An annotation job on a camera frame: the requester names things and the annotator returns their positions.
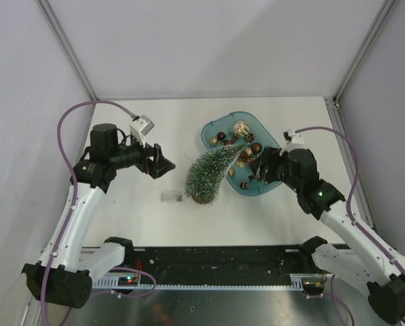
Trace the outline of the small green christmas tree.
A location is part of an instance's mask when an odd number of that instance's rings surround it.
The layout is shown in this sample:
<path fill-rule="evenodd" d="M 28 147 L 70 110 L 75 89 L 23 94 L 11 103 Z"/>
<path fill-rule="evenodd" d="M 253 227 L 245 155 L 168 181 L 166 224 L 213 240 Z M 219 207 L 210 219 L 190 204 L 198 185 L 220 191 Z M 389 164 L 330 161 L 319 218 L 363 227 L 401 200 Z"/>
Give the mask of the small green christmas tree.
<path fill-rule="evenodd" d="M 184 194 L 197 204 L 212 204 L 228 170 L 245 150 L 246 144 L 221 145 L 200 155 L 190 166 Z"/>

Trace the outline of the clear battery box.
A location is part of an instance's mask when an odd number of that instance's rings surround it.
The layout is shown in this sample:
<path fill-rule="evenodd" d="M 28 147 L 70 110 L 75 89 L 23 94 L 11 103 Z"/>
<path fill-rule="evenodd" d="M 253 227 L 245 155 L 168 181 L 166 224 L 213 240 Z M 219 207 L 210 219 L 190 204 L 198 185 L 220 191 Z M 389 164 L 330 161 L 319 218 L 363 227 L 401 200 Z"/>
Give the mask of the clear battery box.
<path fill-rule="evenodd" d="M 162 203 L 177 203 L 183 201 L 182 191 L 164 191 L 161 193 L 160 200 Z"/>

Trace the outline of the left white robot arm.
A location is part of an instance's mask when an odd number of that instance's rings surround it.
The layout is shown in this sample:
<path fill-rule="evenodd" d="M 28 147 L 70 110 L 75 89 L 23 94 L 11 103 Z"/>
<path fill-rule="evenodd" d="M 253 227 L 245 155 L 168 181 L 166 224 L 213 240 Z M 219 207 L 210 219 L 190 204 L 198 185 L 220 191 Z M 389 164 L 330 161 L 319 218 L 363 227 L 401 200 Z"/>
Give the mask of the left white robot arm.
<path fill-rule="evenodd" d="M 145 141 L 152 128 L 153 123 L 143 119 L 133 121 L 130 134 L 121 141 L 114 124 L 97 124 L 91 130 L 90 146 L 70 167 L 69 194 L 53 236 L 38 262 L 22 269 L 28 289 L 41 304 L 82 308 L 94 283 L 106 273 L 134 266 L 133 243 L 125 238 L 109 237 L 85 258 L 81 252 L 94 213 L 118 170 L 135 166 L 157 179 L 175 168 L 160 145 Z"/>

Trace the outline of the brown matte bauble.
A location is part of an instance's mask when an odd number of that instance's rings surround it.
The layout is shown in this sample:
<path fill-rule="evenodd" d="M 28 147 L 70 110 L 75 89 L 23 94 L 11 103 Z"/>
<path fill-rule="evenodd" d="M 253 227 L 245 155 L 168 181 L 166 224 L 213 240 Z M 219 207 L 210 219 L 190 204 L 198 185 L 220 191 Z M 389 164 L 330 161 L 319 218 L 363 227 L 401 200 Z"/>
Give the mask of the brown matte bauble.
<path fill-rule="evenodd" d="M 259 154 L 263 150 L 263 146 L 260 143 L 253 143 L 250 146 L 250 148 L 252 150 L 252 153 L 254 153 L 256 155 Z"/>

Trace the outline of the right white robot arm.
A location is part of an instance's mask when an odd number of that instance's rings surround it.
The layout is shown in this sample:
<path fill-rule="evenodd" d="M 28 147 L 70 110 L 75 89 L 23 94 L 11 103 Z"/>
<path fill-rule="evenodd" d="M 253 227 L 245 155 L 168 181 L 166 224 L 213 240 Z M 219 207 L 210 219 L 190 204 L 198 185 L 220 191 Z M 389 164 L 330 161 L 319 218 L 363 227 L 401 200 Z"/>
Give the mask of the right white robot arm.
<path fill-rule="evenodd" d="M 366 295 L 376 315 L 390 325 L 405 318 L 405 257 L 353 216 L 344 195 L 320 177 L 310 150 L 266 147 L 251 161 L 250 170 L 251 180 L 288 186 L 302 210 L 335 232 L 355 254 L 330 258 L 335 249 L 315 236 L 304 242 L 311 249 L 298 255 L 303 271 L 320 268 L 337 275 Z"/>

